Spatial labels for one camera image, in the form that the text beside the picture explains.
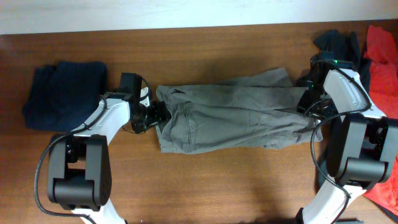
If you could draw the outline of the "grey shorts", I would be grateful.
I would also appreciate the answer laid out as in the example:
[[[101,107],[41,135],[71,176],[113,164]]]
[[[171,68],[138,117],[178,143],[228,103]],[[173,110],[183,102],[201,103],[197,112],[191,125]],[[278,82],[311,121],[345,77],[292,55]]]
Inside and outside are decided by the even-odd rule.
[[[160,85],[156,95],[171,115],[157,127],[161,151],[201,154],[309,142],[317,122],[297,112],[304,92],[284,68],[211,85]]]

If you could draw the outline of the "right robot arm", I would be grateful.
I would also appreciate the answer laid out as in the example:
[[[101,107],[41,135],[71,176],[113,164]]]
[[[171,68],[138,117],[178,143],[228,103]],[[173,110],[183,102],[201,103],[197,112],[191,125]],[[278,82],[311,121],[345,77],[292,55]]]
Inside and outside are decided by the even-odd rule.
[[[397,120],[388,118],[362,86],[353,62],[321,51],[310,60],[307,76],[295,86],[305,93],[298,113],[316,119],[310,142],[318,130],[334,122],[326,147],[326,169],[312,156],[325,178],[315,198],[301,208],[296,223],[338,223],[348,206],[376,184],[386,182],[397,154]]]

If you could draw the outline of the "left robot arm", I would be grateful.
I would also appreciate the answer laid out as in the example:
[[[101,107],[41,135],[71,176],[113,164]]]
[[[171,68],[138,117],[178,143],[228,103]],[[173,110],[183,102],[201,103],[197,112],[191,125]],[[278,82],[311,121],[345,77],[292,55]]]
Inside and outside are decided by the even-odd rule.
[[[49,160],[47,197],[64,209],[52,215],[125,224],[110,199],[108,146],[128,123],[133,134],[142,134],[169,118],[165,103],[153,99],[144,78],[122,73],[119,88],[101,95],[97,109],[79,127],[56,134],[40,157]]]

